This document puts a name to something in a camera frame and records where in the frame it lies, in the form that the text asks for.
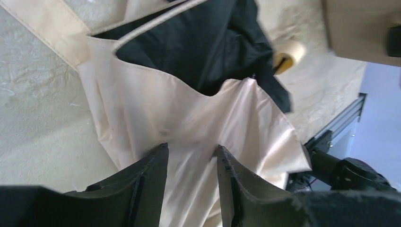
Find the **beige folding umbrella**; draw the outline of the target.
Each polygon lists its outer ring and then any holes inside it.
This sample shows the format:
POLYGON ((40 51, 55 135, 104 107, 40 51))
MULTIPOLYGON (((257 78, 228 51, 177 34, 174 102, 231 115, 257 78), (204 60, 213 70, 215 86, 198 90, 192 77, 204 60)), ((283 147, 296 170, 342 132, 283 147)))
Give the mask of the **beige folding umbrella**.
POLYGON ((174 227, 201 226, 221 215, 218 146, 265 181, 309 170, 293 126, 256 80, 228 79, 215 95, 205 96, 167 70, 120 58, 120 49, 145 35, 159 35, 166 46, 168 38, 183 34, 179 22, 209 8, 205 0, 170 3, 135 20, 135 28, 118 40, 89 37, 93 58, 78 66, 83 78, 92 72, 97 80, 115 80, 115 88, 98 88, 96 100, 108 122, 105 148, 120 171, 168 145, 160 223, 168 215, 174 227))

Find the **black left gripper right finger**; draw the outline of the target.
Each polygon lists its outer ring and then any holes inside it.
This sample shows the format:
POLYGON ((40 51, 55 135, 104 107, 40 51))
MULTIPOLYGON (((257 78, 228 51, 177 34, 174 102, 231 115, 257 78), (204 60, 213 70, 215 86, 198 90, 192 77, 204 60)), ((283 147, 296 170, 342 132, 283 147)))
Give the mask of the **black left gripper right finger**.
POLYGON ((381 191, 290 193, 217 147, 219 199, 225 227, 398 227, 401 195, 381 191))

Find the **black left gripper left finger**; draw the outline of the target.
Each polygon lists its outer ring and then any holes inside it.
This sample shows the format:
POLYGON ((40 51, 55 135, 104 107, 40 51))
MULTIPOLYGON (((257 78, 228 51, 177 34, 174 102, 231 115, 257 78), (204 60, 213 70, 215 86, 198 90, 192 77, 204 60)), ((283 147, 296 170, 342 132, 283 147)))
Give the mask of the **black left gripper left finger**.
POLYGON ((84 191, 2 186, 3 227, 157 227, 166 186, 169 149, 162 143, 142 159, 84 191))

